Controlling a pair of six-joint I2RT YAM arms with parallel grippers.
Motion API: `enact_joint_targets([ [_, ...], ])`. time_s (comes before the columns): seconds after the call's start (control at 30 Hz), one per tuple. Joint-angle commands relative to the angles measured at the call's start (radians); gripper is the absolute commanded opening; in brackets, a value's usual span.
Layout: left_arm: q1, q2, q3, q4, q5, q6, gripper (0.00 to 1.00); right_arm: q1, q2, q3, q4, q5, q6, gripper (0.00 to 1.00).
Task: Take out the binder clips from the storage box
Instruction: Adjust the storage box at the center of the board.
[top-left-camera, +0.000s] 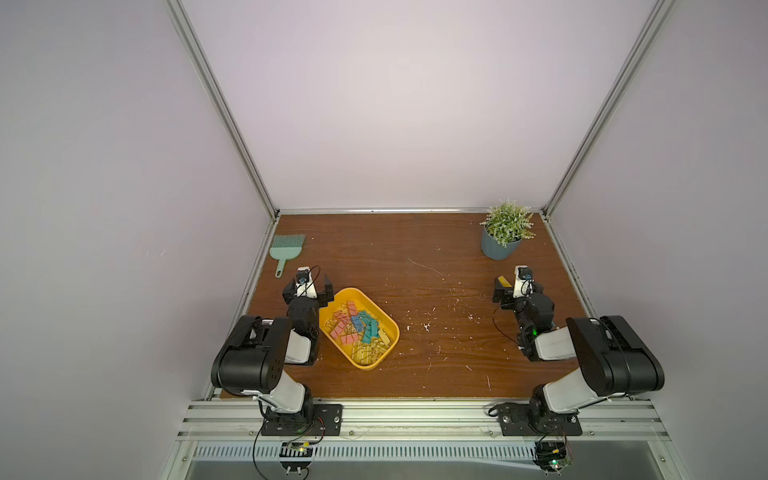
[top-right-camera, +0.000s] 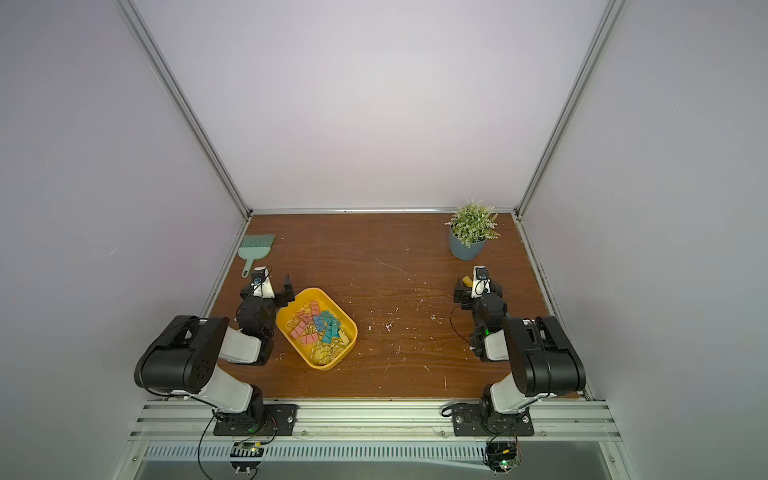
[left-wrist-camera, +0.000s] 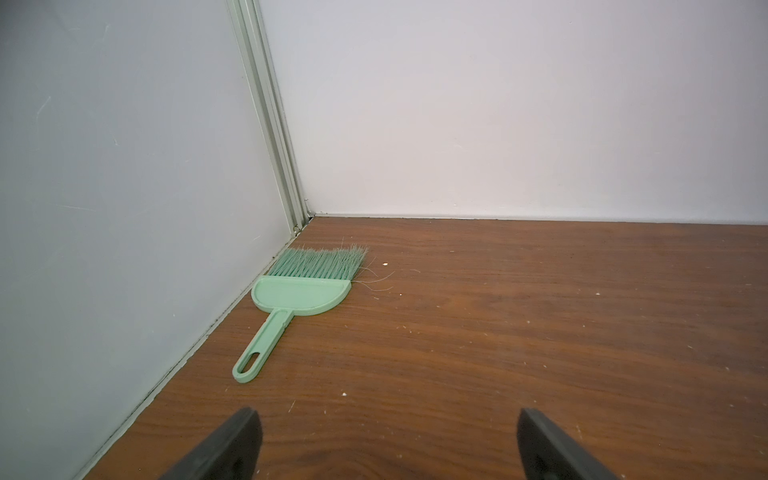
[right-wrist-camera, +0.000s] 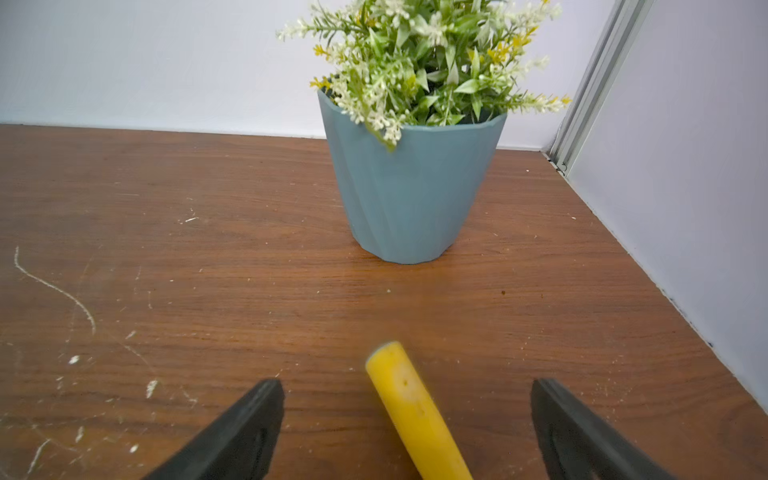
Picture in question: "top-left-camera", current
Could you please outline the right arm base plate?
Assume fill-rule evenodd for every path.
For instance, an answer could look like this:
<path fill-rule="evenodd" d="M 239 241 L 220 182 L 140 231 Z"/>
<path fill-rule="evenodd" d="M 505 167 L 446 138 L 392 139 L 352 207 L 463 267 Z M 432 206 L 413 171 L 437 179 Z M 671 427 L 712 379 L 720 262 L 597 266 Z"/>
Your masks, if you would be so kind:
<path fill-rule="evenodd" d="M 583 434 L 575 413 L 553 413 L 546 407 L 505 402 L 493 406 L 489 415 L 498 421 L 503 436 L 571 437 Z"/>

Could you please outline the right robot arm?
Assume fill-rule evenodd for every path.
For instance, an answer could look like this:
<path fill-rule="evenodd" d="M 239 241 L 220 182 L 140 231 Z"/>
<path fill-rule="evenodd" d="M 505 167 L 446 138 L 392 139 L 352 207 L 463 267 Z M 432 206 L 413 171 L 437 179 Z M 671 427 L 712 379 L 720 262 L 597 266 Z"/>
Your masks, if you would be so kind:
<path fill-rule="evenodd" d="M 514 314 L 516 344 L 528 360 L 578 362 L 571 373 L 537 386 L 526 406 L 512 404 L 507 415 L 512 421 L 522 418 L 544 432 L 575 424 L 584 407 L 664 386 L 661 363 L 624 317 L 569 317 L 564 327 L 556 326 L 555 304 L 528 267 L 519 268 L 513 281 L 497 277 L 492 302 Z"/>

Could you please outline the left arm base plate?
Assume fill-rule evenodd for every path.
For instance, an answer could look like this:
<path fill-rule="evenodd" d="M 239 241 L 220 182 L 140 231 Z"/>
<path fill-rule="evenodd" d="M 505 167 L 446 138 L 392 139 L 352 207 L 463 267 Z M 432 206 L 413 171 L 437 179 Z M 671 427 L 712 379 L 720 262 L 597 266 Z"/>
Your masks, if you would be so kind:
<path fill-rule="evenodd" d="M 298 413 L 266 414 L 261 434 L 264 436 L 339 436 L 344 407 L 339 403 L 312 404 Z"/>

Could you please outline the yellow plastic storage box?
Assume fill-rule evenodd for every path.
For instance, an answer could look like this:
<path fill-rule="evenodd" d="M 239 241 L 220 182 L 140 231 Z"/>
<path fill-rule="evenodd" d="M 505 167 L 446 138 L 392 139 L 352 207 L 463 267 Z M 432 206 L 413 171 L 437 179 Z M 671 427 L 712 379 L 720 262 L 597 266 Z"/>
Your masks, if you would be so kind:
<path fill-rule="evenodd" d="M 321 331 L 344 357 L 364 371 L 376 369 L 400 339 L 398 324 L 357 288 L 345 288 L 319 311 Z"/>

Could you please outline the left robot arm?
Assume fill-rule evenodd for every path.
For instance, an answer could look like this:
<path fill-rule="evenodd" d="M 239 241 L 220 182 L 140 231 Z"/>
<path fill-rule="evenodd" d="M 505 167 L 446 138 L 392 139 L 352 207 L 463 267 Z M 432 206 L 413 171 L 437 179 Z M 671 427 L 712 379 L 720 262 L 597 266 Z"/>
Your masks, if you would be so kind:
<path fill-rule="evenodd" d="M 334 300 L 327 276 L 318 279 L 301 268 L 282 292 L 282 317 L 239 318 L 213 360 L 211 383 L 234 397 L 252 397 L 277 417 L 308 422 L 313 415 L 310 388 L 285 371 L 286 365 L 309 367 L 319 355 L 319 313 Z"/>

